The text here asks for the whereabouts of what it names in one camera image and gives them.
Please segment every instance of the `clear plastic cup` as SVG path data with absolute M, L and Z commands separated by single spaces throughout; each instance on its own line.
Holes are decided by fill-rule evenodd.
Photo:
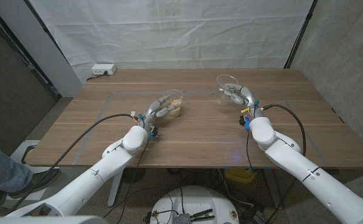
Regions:
M 184 94 L 180 90 L 168 90 L 163 94 L 163 97 L 166 98 L 166 96 L 170 96 L 168 99 L 166 99 L 166 106 L 174 106 L 174 105 L 180 105 L 179 108 L 176 108 L 172 111 L 169 111 L 168 114 L 172 118 L 176 118 L 180 116 L 181 112 L 181 101 Z
M 238 80 L 231 75 L 219 75 L 217 77 L 217 89 L 215 92 L 216 103 L 219 105 L 226 105 L 231 101 L 229 96 L 224 95 L 224 93 L 220 92 L 219 89 L 228 90 L 229 87 L 225 86 L 225 84 L 236 84 L 238 85 Z

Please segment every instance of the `person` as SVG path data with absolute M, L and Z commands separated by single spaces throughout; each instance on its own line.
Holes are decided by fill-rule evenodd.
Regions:
M 33 174 L 26 166 L 19 164 L 0 151 L 0 206 L 6 196 L 12 198 L 22 197 L 32 186 L 38 182 L 47 171 Z M 60 174 L 59 169 L 51 170 L 44 179 L 36 185 L 33 192 L 46 188 Z

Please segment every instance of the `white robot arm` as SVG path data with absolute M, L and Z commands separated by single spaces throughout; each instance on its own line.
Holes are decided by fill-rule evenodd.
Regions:
M 165 99 L 162 97 L 152 103 L 147 112 L 140 115 L 137 126 L 131 127 L 124 138 L 108 146 L 104 150 L 100 161 L 78 176 L 60 192 L 43 201 L 15 210 L 6 217 L 23 217 L 35 213 L 48 216 L 76 214 L 109 178 L 121 172 L 128 165 L 131 158 L 137 153 L 138 148 L 148 138 L 156 135 L 156 128 L 151 126 L 155 117 L 162 117 L 168 111 L 179 107 L 179 105 L 176 105 L 156 112 L 164 101 Z
M 297 143 L 276 132 L 270 120 L 257 108 L 247 87 L 229 84 L 220 89 L 237 104 L 250 110 L 252 136 L 267 157 L 296 177 L 342 223 L 363 223 L 363 199 L 300 153 Z

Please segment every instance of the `white backdrop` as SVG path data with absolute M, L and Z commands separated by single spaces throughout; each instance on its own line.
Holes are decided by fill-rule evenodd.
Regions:
M 30 0 L 79 79 L 127 68 L 283 68 L 313 0 Z

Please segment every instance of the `power strip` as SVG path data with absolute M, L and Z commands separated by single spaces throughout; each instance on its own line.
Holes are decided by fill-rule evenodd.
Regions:
M 107 75 L 113 75 L 116 71 L 115 64 L 95 64 L 92 67 L 92 71 L 94 75 L 103 75 L 104 72 L 108 72 Z

